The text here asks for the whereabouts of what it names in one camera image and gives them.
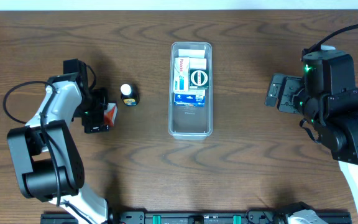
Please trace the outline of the red Panadol box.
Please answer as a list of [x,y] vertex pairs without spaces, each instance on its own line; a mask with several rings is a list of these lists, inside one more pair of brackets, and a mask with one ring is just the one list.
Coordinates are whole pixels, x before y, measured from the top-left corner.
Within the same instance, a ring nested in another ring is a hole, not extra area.
[[104,110],[104,123],[108,126],[114,126],[117,115],[117,106],[115,103],[108,103],[108,107]]

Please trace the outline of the dark bottle white cap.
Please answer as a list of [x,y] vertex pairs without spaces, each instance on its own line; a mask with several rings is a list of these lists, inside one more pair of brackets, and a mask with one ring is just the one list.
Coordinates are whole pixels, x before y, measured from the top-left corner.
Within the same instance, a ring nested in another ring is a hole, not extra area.
[[139,104],[140,96],[137,87],[133,84],[122,84],[120,87],[121,100],[126,106],[136,106]]

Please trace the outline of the blue tall box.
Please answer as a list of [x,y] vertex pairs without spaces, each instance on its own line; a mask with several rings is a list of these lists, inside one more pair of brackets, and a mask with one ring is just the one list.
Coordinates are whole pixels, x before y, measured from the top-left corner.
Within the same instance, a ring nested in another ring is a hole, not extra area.
[[189,90],[176,93],[174,104],[179,106],[203,107],[206,100],[206,90]]

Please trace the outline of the white Panadol box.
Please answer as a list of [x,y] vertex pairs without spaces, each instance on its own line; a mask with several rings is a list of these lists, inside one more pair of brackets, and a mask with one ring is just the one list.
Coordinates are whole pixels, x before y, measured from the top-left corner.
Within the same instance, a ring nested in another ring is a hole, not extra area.
[[189,90],[190,58],[177,57],[173,69],[173,92],[181,93]]

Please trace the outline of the clear plastic container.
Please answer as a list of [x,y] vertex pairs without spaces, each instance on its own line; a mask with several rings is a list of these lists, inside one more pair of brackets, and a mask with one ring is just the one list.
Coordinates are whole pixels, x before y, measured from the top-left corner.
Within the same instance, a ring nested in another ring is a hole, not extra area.
[[[175,42],[171,47],[168,132],[181,140],[204,140],[213,132],[213,50],[207,42]],[[209,88],[203,107],[174,104],[173,69],[177,57],[190,58],[190,70],[207,70]]]

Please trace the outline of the green round-logo box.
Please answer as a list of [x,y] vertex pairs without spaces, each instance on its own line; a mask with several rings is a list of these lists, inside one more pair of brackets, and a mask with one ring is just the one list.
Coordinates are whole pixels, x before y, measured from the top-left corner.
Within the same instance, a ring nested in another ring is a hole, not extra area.
[[207,90],[209,88],[209,72],[207,70],[190,70],[189,89]]

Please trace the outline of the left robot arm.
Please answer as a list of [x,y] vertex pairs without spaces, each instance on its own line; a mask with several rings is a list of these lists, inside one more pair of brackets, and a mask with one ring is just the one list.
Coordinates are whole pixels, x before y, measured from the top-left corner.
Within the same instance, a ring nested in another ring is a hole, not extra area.
[[21,194],[62,207],[78,223],[112,223],[109,203],[85,182],[85,168],[70,134],[80,118],[85,133],[108,131],[106,89],[93,89],[88,76],[68,72],[49,78],[33,118],[11,129],[7,143]]

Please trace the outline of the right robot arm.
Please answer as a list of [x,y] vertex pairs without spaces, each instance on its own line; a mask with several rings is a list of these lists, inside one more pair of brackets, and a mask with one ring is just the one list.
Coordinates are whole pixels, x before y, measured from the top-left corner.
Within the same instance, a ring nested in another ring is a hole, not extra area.
[[324,49],[303,56],[302,77],[273,74],[265,105],[299,114],[310,139],[328,148],[351,189],[358,213],[358,87],[353,58]]

